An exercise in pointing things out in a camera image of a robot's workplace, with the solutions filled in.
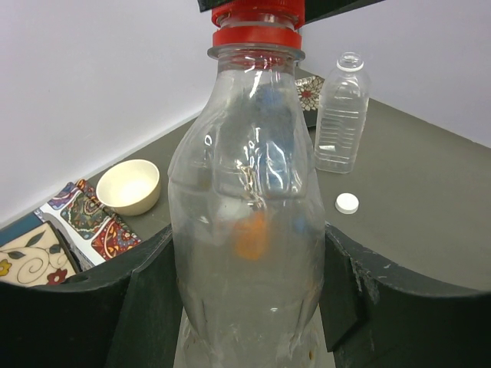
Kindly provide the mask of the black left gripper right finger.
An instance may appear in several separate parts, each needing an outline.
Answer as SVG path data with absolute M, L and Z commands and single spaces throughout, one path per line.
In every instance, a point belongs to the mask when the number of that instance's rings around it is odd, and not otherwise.
M 490 293 L 411 271 L 325 226 L 320 298 L 337 367 L 488 367 Z

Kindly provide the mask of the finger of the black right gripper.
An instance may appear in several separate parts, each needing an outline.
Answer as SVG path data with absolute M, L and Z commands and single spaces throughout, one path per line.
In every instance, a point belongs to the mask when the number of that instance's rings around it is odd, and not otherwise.
M 383 0 L 306 0 L 305 24 L 377 4 Z
M 198 0 L 198 6 L 200 12 L 211 11 L 214 8 L 218 8 L 221 5 L 230 3 L 232 0 Z

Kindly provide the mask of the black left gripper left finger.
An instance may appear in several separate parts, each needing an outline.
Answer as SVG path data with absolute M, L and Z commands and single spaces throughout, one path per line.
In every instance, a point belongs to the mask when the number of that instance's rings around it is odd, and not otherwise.
M 173 236 L 58 285 L 1 285 L 3 367 L 172 367 L 183 304 Z

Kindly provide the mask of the red bottle cap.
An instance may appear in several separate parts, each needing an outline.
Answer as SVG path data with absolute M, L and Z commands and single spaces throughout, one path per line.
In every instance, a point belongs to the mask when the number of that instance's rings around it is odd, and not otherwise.
M 219 19 L 225 15 L 243 12 L 262 12 L 287 15 L 293 19 L 295 29 L 305 23 L 304 0 L 236 0 L 220 5 L 212 10 L 211 20 L 219 26 Z

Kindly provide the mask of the large clear plastic bottle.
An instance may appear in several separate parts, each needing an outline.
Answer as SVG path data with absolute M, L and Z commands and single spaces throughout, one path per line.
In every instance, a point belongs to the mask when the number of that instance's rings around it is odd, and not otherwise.
M 364 61 L 344 52 L 325 78 L 319 94 L 315 165 L 326 172 L 350 173 L 367 117 L 370 79 Z

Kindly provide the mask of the white bottle cap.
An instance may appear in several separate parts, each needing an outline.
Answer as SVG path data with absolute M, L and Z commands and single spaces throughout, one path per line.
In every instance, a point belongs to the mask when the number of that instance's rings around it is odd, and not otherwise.
M 352 193 L 344 192 L 335 200 L 335 208 L 344 215 L 354 214 L 360 205 L 359 199 Z

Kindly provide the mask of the small red cap bottle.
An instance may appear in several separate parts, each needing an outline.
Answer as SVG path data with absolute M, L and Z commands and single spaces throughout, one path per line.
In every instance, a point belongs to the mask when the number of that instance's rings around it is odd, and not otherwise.
M 213 92 L 176 148 L 168 170 L 177 284 L 186 314 L 188 367 L 317 367 L 312 318 L 324 284 L 325 211 L 311 138 L 295 86 L 302 38 L 287 15 L 225 15 L 209 55 Z M 269 197 L 260 170 L 259 88 L 283 90 L 293 113 L 291 186 Z M 266 253 L 235 251 L 234 226 L 265 213 Z M 296 216 L 308 220 L 299 234 Z

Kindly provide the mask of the orange juice bottle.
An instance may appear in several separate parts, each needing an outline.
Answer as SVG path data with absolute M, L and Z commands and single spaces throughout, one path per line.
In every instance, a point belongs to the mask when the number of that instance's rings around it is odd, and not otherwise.
M 234 226 L 235 251 L 249 261 L 259 260 L 268 249 L 269 234 L 265 213 L 253 212 Z

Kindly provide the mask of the blue label water bottle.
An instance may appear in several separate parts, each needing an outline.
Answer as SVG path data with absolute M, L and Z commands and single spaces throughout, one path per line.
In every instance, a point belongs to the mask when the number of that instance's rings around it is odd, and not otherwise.
M 271 86 L 259 88 L 259 123 L 265 144 L 265 165 L 260 172 L 264 176 L 267 196 L 275 198 L 286 195 L 291 186 L 290 155 L 293 147 L 293 113 L 283 94 Z

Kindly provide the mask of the blue bottle cap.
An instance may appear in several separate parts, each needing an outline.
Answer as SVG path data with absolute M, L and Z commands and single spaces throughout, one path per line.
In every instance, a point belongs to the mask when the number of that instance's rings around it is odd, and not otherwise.
M 306 233 L 309 230 L 308 220 L 304 216 L 296 216 L 292 220 L 292 226 L 295 232 L 299 234 Z

